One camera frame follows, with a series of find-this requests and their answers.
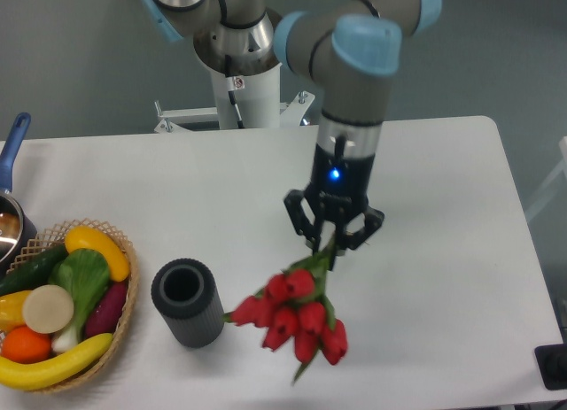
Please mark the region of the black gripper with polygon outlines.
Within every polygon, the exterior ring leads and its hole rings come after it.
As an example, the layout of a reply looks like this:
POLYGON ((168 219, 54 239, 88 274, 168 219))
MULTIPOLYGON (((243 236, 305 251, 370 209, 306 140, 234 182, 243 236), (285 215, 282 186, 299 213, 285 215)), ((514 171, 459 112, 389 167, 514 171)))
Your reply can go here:
POLYGON ((384 213, 370 207, 367 196, 374 159, 374 155, 362 159, 334 159, 332 153, 317 144, 307 188, 290 190, 283 199, 296 234, 305 237, 312 253, 320 250, 323 223, 335 223, 330 270, 334 269, 338 256, 346 250, 357 250, 384 223, 384 213), (312 211, 313 220, 307 217, 303 201, 312 211), (348 231, 349 221, 361 213, 362 227, 348 231))

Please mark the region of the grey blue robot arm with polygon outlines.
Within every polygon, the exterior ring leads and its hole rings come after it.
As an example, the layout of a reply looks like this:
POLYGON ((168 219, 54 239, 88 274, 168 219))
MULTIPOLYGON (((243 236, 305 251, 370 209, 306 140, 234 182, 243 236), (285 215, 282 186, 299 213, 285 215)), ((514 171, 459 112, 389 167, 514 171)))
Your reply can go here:
POLYGON ((366 242, 383 222, 367 189, 405 37, 433 25, 442 0, 348 0, 331 12, 281 16, 266 0, 142 0, 170 41, 190 38, 211 75, 222 129, 283 123, 280 71, 322 88, 308 185, 284 204, 312 251, 325 223, 337 257, 366 242))

